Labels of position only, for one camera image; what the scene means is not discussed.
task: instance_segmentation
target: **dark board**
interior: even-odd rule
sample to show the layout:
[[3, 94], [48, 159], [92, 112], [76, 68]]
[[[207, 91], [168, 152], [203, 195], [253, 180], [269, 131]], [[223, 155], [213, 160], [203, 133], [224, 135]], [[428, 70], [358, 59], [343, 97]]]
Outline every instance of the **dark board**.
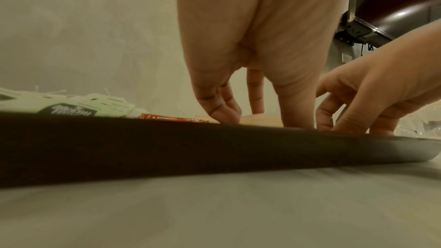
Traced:
[[441, 141], [122, 118], [0, 114], [0, 188], [433, 159]]

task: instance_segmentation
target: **person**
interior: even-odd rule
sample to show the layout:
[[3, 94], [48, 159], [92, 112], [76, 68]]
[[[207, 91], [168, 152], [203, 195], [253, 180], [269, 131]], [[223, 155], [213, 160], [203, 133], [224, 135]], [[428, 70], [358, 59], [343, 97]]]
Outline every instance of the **person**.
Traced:
[[[247, 68], [253, 113], [263, 78], [278, 95], [284, 126], [391, 135], [398, 120], [441, 98], [441, 22], [414, 30], [320, 81], [345, 0], [177, 0], [181, 40], [195, 96], [221, 123], [241, 109], [229, 78]], [[332, 115], [346, 105], [336, 125]]]

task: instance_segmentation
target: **beige wall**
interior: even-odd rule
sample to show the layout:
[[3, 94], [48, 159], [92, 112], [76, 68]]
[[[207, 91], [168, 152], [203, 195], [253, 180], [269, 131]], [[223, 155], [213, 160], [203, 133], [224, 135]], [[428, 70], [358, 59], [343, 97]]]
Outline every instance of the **beige wall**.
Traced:
[[[175, 0], [0, 0], [0, 87], [125, 97], [153, 113], [204, 114], [183, 61]], [[333, 44], [326, 70], [349, 47]], [[250, 114], [245, 72], [232, 78]], [[267, 83], [266, 111], [278, 112]]]

